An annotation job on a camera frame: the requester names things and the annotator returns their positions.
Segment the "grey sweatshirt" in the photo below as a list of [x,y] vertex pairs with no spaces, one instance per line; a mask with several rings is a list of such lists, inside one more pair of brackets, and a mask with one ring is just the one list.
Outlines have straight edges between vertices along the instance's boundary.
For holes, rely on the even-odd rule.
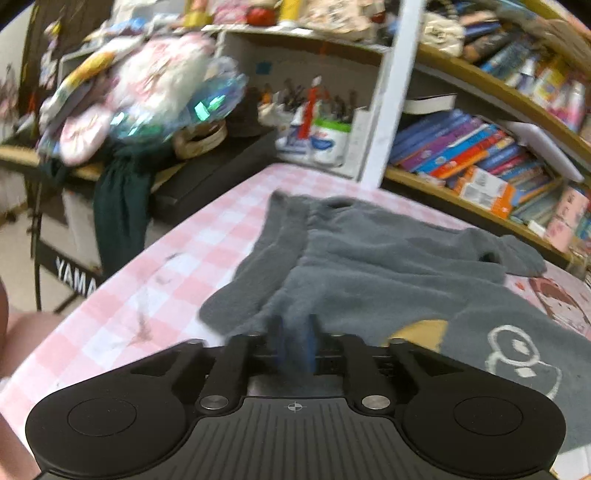
[[199,317],[223,336],[270,332],[297,374],[317,330],[376,346],[402,336],[543,393],[566,418],[564,449],[590,442],[590,310],[510,235],[276,192],[252,253]]

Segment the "pink cartoon table mat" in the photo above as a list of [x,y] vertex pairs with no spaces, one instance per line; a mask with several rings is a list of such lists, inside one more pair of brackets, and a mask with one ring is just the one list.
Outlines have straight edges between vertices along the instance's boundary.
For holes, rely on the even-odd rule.
[[204,300],[227,283],[263,226],[270,194],[345,195],[451,229],[467,222],[384,190],[276,164],[164,235],[84,301],[20,365],[1,392],[1,476],[32,479],[25,440],[33,406],[54,391],[189,338],[221,340],[202,324]]

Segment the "black yamaha keyboard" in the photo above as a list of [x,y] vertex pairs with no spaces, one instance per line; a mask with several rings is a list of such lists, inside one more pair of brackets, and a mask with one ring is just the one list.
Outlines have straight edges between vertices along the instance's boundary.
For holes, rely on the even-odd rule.
[[75,295],[87,297],[144,249],[151,220],[174,227],[276,159],[273,132],[229,137],[221,145],[181,165],[152,194],[155,168],[129,159],[115,160],[94,187],[91,239],[100,259],[97,271],[34,239],[36,299],[45,269]]

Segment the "dark green cloth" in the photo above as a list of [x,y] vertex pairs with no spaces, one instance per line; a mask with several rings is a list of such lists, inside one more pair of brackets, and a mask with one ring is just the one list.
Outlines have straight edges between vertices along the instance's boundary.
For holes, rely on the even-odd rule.
[[145,151],[119,142],[106,142],[97,156],[104,169],[94,190],[95,237],[110,277],[144,249],[155,173]]

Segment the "white green lid jar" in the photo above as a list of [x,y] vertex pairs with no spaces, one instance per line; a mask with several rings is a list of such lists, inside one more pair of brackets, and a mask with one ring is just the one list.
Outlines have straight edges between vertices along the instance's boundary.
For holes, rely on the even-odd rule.
[[352,125],[324,118],[315,119],[311,128],[311,161],[326,167],[345,162]]

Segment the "orange white box lower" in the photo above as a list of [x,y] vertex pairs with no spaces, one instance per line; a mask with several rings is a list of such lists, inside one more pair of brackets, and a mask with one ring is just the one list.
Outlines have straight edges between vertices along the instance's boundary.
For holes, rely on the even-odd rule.
[[503,181],[492,186],[480,186],[475,182],[459,180],[454,192],[460,199],[502,219],[507,219],[512,211],[514,188]]

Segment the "orange white box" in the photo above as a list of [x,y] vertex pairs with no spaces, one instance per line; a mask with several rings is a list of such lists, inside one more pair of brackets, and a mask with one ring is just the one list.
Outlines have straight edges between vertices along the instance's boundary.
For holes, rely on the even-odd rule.
[[502,219],[507,219],[512,211],[514,188],[503,181],[492,186],[480,186],[475,182],[459,180],[454,192],[460,199]]
[[501,181],[508,183],[505,180],[500,179],[499,177],[492,175],[491,173],[487,172],[476,166],[471,166],[462,180],[467,182],[475,182],[480,186],[492,186],[496,183],[500,183]]

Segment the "orange white box upper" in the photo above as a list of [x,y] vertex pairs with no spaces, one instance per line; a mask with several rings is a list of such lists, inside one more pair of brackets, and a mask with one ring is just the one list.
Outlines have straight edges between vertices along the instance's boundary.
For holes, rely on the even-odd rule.
[[501,181],[508,183],[505,180],[500,179],[499,177],[492,175],[491,173],[487,172],[476,166],[471,166],[462,180],[467,182],[475,182],[480,186],[492,186],[496,183],[500,183]]

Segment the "pink sticker tumbler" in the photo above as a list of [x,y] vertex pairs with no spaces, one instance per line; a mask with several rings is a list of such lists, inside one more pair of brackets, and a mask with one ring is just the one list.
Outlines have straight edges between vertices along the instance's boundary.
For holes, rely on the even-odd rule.
[[584,189],[572,186],[565,188],[544,236],[553,248],[561,253],[568,251],[589,203]]

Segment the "white plush toy bundle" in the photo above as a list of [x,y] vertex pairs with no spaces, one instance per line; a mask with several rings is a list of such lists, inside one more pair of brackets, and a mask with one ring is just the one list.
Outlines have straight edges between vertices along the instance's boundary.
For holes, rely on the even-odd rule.
[[110,40],[41,105],[38,153],[74,167],[108,139],[147,145],[224,120],[245,96],[247,77],[214,47],[200,32]]

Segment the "white wooden bookshelf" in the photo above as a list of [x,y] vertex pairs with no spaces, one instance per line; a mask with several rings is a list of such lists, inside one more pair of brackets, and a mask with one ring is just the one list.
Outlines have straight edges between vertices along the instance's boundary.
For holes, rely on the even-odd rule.
[[[239,23],[205,27],[216,55],[231,57],[246,75],[245,107],[228,119],[242,134],[260,127],[274,134],[276,157],[369,187],[397,183],[413,198],[474,220],[495,233],[510,232],[559,265],[576,258],[544,238],[559,193],[572,182],[557,173],[501,125],[543,129],[581,174],[590,149],[578,137],[586,92],[575,84],[566,121],[551,112],[548,85],[564,83],[584,40],[568,23],[547,20],[524,4],[477,1],[463,16],[455,1],[430,11],[406,1],[402,15],[384,22],[380,1],[229,1],[221,14]],[[423,16],[456,14],[465,28],[463,53],[453,57],[420,42]],[[308,89],[322,77],[314,120],[352,125],[345,162],[311,161],[310,136],[297,138]],[[454,192],[471,166],[515,188],[507,219],[460,199]]]

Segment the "white quilted mini bag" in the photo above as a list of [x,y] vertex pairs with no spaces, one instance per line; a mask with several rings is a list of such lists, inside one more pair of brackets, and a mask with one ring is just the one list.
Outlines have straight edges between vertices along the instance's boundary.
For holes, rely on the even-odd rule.
[[420,42],[453,57],[463,53],[465,28],[459,17],[452,14],[447,17],[435,12],[427,12],[423,16],[423,32]]

